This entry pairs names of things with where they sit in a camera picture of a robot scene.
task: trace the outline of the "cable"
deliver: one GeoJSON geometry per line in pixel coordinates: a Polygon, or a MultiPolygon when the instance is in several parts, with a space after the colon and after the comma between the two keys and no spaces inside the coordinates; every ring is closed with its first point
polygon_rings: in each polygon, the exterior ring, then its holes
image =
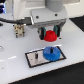
{"type": "Polygon", "coordinates": [[[20,19],[20,20],[16,20],[16,21],[15,20],[7,20],[7,19],[4,19],[4,18],[0,18],[0,21],[6,22],[6,23],[11,23],[11,24],[18,24],[18,25],[23,25],[23,24],[32,25],[30,17],[26,17],[24,19],[20,19]]]}

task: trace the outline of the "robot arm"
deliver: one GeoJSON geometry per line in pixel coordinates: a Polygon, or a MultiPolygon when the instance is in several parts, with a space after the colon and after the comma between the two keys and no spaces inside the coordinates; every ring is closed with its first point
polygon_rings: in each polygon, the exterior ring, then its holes
{"type": "Polygon", "coordinates": [[[57,37],[59,37],[60,31],[66,22],[67,16],[77,17],[84,14],[84,11],[82,10],[84,7],[84,0],[80,0],[80,4],[77,3],[75,5],[63,5],[63,1],[64,3],[67,3],[67,0],[14,0],[13,18],[16,21],[7,21],[2,18],[0,20],[16,24],[14,26],[15,29],[21,27],[18,25],[28,25],[30,28],[38,28],[41,40],[44,40],[46,35],[46,29],[44,27],[54,26],[53,30],[57,37]]]}

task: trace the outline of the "screw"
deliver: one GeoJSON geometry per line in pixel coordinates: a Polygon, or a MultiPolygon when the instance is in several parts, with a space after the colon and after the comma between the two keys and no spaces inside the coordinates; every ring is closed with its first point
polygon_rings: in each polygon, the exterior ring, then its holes
{"type": "Polygon", "coordinates": [[[55,16],[57,16],[57,14],[55,14],[55,16]]]}
{"type": "Polygon", "coordinates": [[[39,19],[39,16],[36,16],[37,19],[39,19]]]}
{"type": "Polygon", "coordinates": [[[3,26],[3,23],[0,23],[0,26],[3,26]]]}
{"type": "Polygon", "coordinates": [[[59,38],[59,39],[62,39],[62,38],[59,38]]]}
{"type": "Polygon", "coordinates": [[[2,46],[0,46],[0,52],[3,50],[3,47],[2,46]]]}

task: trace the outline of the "black component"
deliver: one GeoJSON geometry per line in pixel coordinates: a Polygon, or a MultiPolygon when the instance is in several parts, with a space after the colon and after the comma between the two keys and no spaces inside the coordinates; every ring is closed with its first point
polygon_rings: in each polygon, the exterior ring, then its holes
{"type": "Polygon", "coordinates": [[[4,5],[0,5],[0,8],[4,8],[4,5]]]}
{"type": "Polygon", "coordinates": [[[35,59],[38,59],[38,53],[35,53],[35,59]]]}
{"type": "MultiPolygon", "coordinates": [[[[27,57],[27,54],[29,54],[29,53],[25,53],[25,55],[26,55],[26,59],[27,59],[27,62],[28,62],[28,65],[29,65],[30,68],[37,67],[37,66],[41,66],[41,65],[44,65],[44,64],[48,64],[48,63],[52,63],[52,62],[45,62],[45,63],[42,63],[42,64],[38,64],[38,65],[31,66],[31,64],[30,64],[30,62],[29,62],[29,59],[28,59],[28,57],[27,57]]],[[[61,61],[61,60],[67,59],[62,51],[61,51],[61,54],[62,54],[63,58],[60,58],[60,59],[57,60],[57,61],[61,61]]]]}
{"type": "Polygon", "coordinates": [[[6,0],[0,0],[0,3],[4,3],[6,0]]]}
{"type": "Polygon", "coordinates": [[[0,26],[3,26],[3,23],[0,23],[0,26]]]}
{"type": "Polygon", "coordinates": [[[45,37],[45,36],[44,36],[44,31],[45,31],[45,30],[44,30],[43,28],[41,28],[41,35],[40,35],[40,39],[41,39],[41,40],[44,40],[44,37],[45,37]]]}
{"type": "Polygon", "coordinates": [[[57,25],[58,30],[57,30],[57,37],[60,37],[60,27],[57,25]]]}
{"type": "Polygon", "coordinates": [[[0,8],[0,13],[3,13],[3,9],[2,8],[0,8]]]}
{"type": "Polygon", "coordinates": [[[50,53],[53,53],[53,47],[51,47],[50,53]]]}
{"type": "Polygon", "coordinates": [[[21,23],[24,23],[26,25],[32,25],[32,21],[30,17],[25,17],[25,19],[21,19],[21,23]]]}
{"type": "Polygon", "coordinates": [[[4,18],[0,18],[0,21],[6,22],[6,23],[11,23],[11,24],[18,24],[18,25],[23,25],[23,24],[32,25],[30,17],[26,17],[24,19],[16,20],[16,21],[15,20],[7,20],[7,19],[4,19],[4,18]]]}

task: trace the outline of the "black base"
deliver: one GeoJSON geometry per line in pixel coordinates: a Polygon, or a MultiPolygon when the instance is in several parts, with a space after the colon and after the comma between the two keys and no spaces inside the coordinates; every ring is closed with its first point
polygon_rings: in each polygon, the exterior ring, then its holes
{"type": "MultiPolygon", "coordinates": [[[[26,53],[25,55],[26,55],[26,59],[27,59],[27,62],[28,62],[28,65],[29,65],[29,67],[30,68],[33,68],[33,67],[37,67],[37,66],[41,66],[41,65],[44,65],[44,64],[48,64],[48,63],[52,63],[51,61],[50,62],[45,62],[45,63],[42,63],[42,64],[38,64],[38,65],[34,65],[34,66],[31,66],[31,64],[30,64],[30,62],[29,62],[29,59],[28,59],[28,57],[27,57],[27,54],[29,54],[29,53],[26,53]]],[[[63,56],[63,58],[60,58],[59,60],[57,60],[57,61],[61,61],[61,60],[65,60],[66,59],[66,57],[65,57],[65,55],[64,55],[64,53],[61,51],[61,54],[62,54],[62,56],[63,56]]]]}

